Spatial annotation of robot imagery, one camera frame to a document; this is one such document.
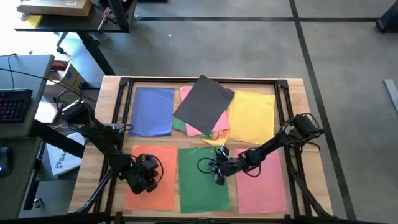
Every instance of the orange paper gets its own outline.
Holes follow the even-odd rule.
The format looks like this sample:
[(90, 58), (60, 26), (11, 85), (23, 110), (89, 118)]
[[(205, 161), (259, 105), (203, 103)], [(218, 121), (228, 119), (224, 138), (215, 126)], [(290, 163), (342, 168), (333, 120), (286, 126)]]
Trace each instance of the orange paper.
[[(163, 164), (164, 174), (155, 190), (148, 193), (134, 194), (127, 188), (124, 209), (133, 210), (174, 210), (175, 205), (175, 170), (177, 166), (177, 146), (134, 146), (131, 154), (152, 154), (159, 158)], [(160, 165), (156, 168), (159, 173), (155, 180), (158, 181), (162, 174)]]

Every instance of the black metal frame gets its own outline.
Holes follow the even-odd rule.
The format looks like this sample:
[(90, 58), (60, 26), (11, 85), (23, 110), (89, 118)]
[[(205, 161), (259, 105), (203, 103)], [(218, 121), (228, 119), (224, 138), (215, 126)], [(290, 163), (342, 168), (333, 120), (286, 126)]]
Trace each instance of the black metal frame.
[[(118, 90), (118, 95), (116, 97), (116, 102), (115, 102), (115, 109), (113, 113), (113, 118), (112, 122), (117, 123), (118, 119), (118, 114), (120, 110), (120, 104), (121, 104), (121, 98), (123, 95), (123, 90), (126, 85), (129, 85), (129, 89), (127, 91), (127, 97), (126, 97), (126, 104), (124, 107), (124, 113), (123, 113), (123, 118), (122, 118), (122, 124), (126, 125), (127, 122), (127, 116), (129, 112), (129, 107), (130, 107), (130, 102), (131, 102), (131, 96), (132, 96), (132, 88), (134, 85), (134, 82), (164, 82), (164, 83), (188, 83), (188, 82), (194, 82), (197, 79), (197, 77), (185, 77), (185, 78), (150, 78), (150, 77), (122, 77), (120, 82), (119, 82), (119, 90)], [(215, 82), (218, 83), (229, 83), (229, 84), (258, 84), (258, 85), (272, 85), (275, 90), (275, 98), (276, 98), (276, 104), (277, 104), (277, 110), (278, 110), (278, 115), (279, 115), (279, 122), (282, 125), (285, 122), (285, 115), (284, 115), (284, 109), (282, 106), (282, 98), (281, 98), (281, 89), (285, 95), (285, 104), (287, 108), (287, 115), (288, 119), (292, 118), (294, 116), (293, 114), (293, 109), (292, 109), (292, 103), (290, 100), (290, 93), (289, 93), (289, 85), (287, 83), (287, 80), (264, 80), (264, 79), (245, 79), (245, 78), (212, 78)], [(118, 149), (121, 150), (123, 145), (123, 142), (118, 145)], [(285, 147), (284, 148), (285, 152), (285, 159), (286, 161), (292, 159), (290, 156), (290, 151), (289, 148)], [(304, 176), (304, 169), (303, 169), (303, 163), (302, 163), (302, 158), (301, 155), (298, 151), (298, 149), (295, 150), (295, 159), (297, 163), (297, 170), (299, 176), (304, 180), (305, 182), (305, 176)], [(286, 162), (286, 166), (293, 166), (292, 162)], [(104, 174), (108, 170), (108, 163), (104, 159), (103, 161), (103, 166), (101, 170), (101, 177), (104, 176)], [(292, 205), (293, 205), (293, 214), (294, 216), (300, 216), (300, 208), (299, 208), (299, 202), (297, 199), (297, 189), (295, 185), (294, 178), (292, 175), (288, 172), (288, 180), (289, 180), (289, 186), (290, 186), (290, 195), (292, 198)], [(113, 203), (113, 197), (114, 197), (114, 190), (115, 190), (115, 185), (116, 185), (116, 178), (112, 178), (109, 186), (109, 191), (108, 191), (108, 198), (106, 201), (106, 210), (105, 212), (110, 214), (111, 213), (111, 208), (112, 208), (112, 203)], [(305, 209), (305, 216), (311, 217), (311, 207), (310, 204), (307, 202), (303, 195), (303, 202), (304, 202), (304, 209)], [(95, 202), (94, 210), (93, 212), (100, 212), (100, 205), (101, 205), (101, 197), (98, 198), (98, 200)], [(153, 221), (153, 222), (194, 222), (196, 218), (163, 218), (163, 217), (123, 217), (123, 221)], [(230, 219), (230, 218), (222, 218), (222, 219), (214, 219), (214, 221), (219, 221), (219, 222), (262, 222), (264, 223), (265, 221), (268, 222), (269, 219)]]

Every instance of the chair wheel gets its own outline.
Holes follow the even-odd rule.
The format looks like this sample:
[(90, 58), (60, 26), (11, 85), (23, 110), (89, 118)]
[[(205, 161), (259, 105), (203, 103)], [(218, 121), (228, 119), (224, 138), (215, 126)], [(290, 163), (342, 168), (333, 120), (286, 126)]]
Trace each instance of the chair wheel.
[(57, 47), (57, 52), (63, 54), (64, 53), (63, 48), (62, 47)]

